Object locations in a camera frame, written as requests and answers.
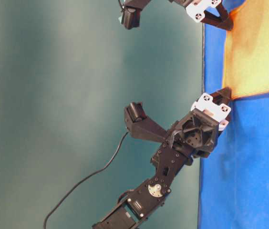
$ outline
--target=blue table surface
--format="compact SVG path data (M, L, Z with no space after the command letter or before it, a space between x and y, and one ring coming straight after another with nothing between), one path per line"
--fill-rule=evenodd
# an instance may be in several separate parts
M243 0L224 1L228 10ZM204 83L221 88L226 32L205 26ZM231 122L202 160L200 229L269 229L269 94L231 104Z

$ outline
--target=orange fabric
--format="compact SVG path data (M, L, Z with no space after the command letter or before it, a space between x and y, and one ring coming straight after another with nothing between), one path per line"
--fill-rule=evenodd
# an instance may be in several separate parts
M223 87L232 98L269 92L269 0L247 0L231 12L227 32Z

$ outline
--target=screw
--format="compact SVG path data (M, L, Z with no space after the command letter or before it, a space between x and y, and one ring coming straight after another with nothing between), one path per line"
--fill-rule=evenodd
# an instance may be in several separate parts
M210 100L210 97L208 97L208 96L203 96L203 99L205 100L205 101L209 101Z
M226 108L225 106L223 106L223 107L221 107L221 110L222 110L223 112L227 112L227 111L228 111L228 108Z

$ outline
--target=metal bracket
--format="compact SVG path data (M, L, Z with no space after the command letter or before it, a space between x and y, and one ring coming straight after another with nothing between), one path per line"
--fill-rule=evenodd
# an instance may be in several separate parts
M208 93L203 93L197 102L194 102L191 111L198 109L219 122L219 131L223 131L229 122L226 117L231 112L231 108L226 104L217 105L213 102L213 97Z

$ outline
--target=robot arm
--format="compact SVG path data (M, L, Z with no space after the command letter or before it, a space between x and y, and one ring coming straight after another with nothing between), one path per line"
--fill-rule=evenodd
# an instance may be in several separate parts
M155 175L120 198L113 210L93 229L135 229L159 207L171 193L171 184L184 165L191 165L193 157L207 157L217 145L231 108L229 88L213 94L203 94L191 111L165 131L146 116L142 103L131 103L124 109L125 123L131 136L161 142L151 158Z
M140 26L140 13L151 0L125 0L121 5L121 24L127 29ZM222 0L169 0L186 9L187 14L195 21L216 26L224 30L232 30L233 21L222 5ZM219 17L207 11L208 7L216 8Z

